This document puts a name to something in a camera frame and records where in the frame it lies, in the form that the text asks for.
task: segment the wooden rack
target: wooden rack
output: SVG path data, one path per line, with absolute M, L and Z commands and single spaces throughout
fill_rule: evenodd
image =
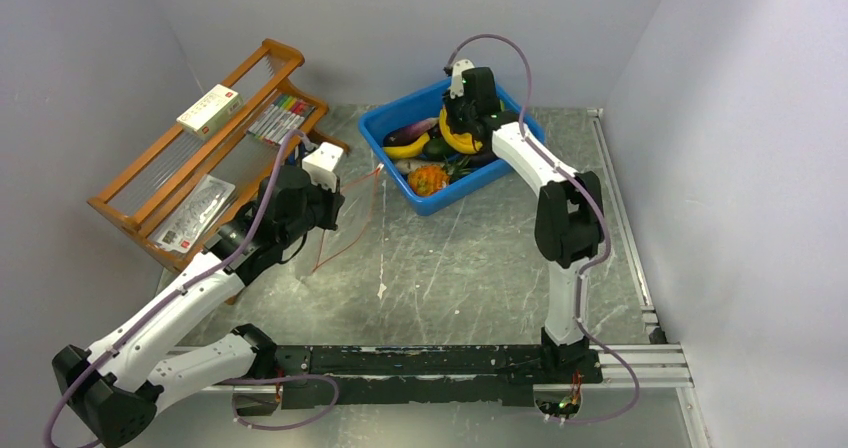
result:
M 184 133 L 180 125 L 174 124 L 100 194 L 88 200 L 89 205 L 168 270 L 180 272 L 185 269 L 194 255 L 202 249 L 205 240 L 215 233 L 221 224 L 231 220 L 240 206 L 256 195 L 259 182 L 270 174 L 273 154 L 276 153 L 277 148 L 268 145 L 263 148 L 261 142 L 253 140 L 252 135 L 249 134 L 245 137 L 245 133 L 253 121 L 279 95 L 295 96 L 315 107 L 299 128 L 313 142 L 329 141 L 344 148 L 345 152 L 350 151 L 347 144 L 315 128 L 318 120 L 327 113 L 327 103 L 298 90 L 289 81 L 289 75 L 304 62 L 300 51 L 266 39 L 262 42 L 262 46 L 221 84 L 239 91 L 234 85 L 248 73 L 253 74 L 250 78 L 255 77 L 256 71 L 260 71 L 260 76 L 267 76 L 261 73 L 262 70 L 257 70 L 257 65 L 263 60 L 269 70 L 270 79 L 249 99 L 245 96 L 247 102 L 242 109 L 214 136 L 202 142 Z M 250 143 L 258 143 L 258 145 L 253 146 Z M 297 140 L 292 141 L 286 149 L 286 156 L 297 144 Z M 249 160 L 241 162 L 242 165 L 248 166 L 246 171 L 248 174 L 242 173 L 241 179 L 234 182 L 236 184 L 234 201 L 229 204 L 217 222 L 192 245 L 188 253 L 166 251 L 153 242 L 151 238 L 157 228 L 180 206 L 203 176 L 219 167 L 222 161 L 228 160 L 228 156 L 235 157 L 236 147 L 241 147 L 241 151 L 244 151 L 246 145 L 250 145 L 249 148 L 252 150 L 259 150 L 251 153 L 261 153 L 262 156 L 257 157 L 251 154 Z M 229 162 L 231 165 L 239 163 L 238 160 L 235 162 L 229 160 Z

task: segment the white wall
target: white wall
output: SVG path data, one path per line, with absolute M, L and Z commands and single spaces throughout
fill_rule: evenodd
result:
M 334 102 L 381 103 L 442 79 L 459 42 L 496 32 L 533 60 L 534 104 L 585 107 L 607 100 L 660 0 L 157 1 L 205 87 L 275 38 L 304 53 L 295 74 L 304 89 Z M 467 54 L 524 96 L 509 47 L 478 41 Z
M 85 200 L 198 93 L 152 0 L 0 0 L 3 446 L 41 446 L 53 355 L 152 297 L 158 265 Z M 55 439 L 79 446 L 67 420 Z
M 848 446 L 848 0 L 663 0 L 606 108 L 715 446 Z

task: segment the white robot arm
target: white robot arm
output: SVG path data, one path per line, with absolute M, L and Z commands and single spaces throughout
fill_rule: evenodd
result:
M 521 136 L 518 123 L 504 125 L 492 135 L 492 149 L 498 158 L 509 163 L 538 195 L 543 193 L 543 188 L 549 183 L 563 183 L 565 178 L 551 169 L 538 152 L 531 148 L 531 143 L 544 150 L 550 159 L 557 160 L 531 133 L 528 132 L 526 138 Z M 560 163 L 560 166 L 572 176 L 577 176 L 574 168 L 563 163 Z M 571 345 L 583 338 L 583 333 L 577 328 L 576 318 L 586 318 L 586 296 L 577 293 L 574 280 L 577 271 L 588 262 L 588 258 L 581 258 L 567 268 L 556 261 L 551 261 L 548 265 L 550 296 L 545 332 L 557 345 Z
M 269 209 L 240 256 L 190 289 L 184 287 L 236 251 L 253 222 L 255 204 L 223 225 L 177 279 L 126 323 L 87 350 L 69 345 L 53 358 L 63 393 L 96 366 L 72 390 L 68 405 L 105 447 L 128 443 L 163 410 L 203 388 L 232 378 L 275 375 L 276 345 L 253 325 L 237 327 L 219 341 L 180 356 L 167 354 L 204 316 L 280 263 L 283 250 L 310 229 L 336 228 L 343 197 L 333 170 L 341 155 L 341 148 L 324 143 L 301 167 L 280 167 L 276 186 L 269 186 L 268 179 L 260 186 L 260 198 L 271 190 Z M 138 331 L 120 341 L 140 322 Z

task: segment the banana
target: banana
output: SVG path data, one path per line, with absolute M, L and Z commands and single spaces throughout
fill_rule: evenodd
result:
M 424 151 L 424 145 L 430 141 L 430 135 L 424 133 L 415 142 L 406 146 L 384 146 L 383 151 L 393 160 L 415 158 Z
M 464 154 L 473 155 L 483 149 L 483 143 L 476 141 L 469 133 L 461 135 L 454 134 L 448 126 L 448 112 L 442 107 L 439 113 L 439 130 L 442 132 L 442 137 L 454 150 Z

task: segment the purple eggplant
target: purple eggplant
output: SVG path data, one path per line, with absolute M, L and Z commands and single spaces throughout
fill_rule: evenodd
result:
M 418 123 L 397 129 L 383 138 L 383 146 L 406 146 L 411 145 L 428 130 L 439 124 L 438 118 L 427 118 Z
M 481 151 L 474 155 L 468 155 L 468 167 L 480 168 L 498 159 L 498 156 L 491 149 Z

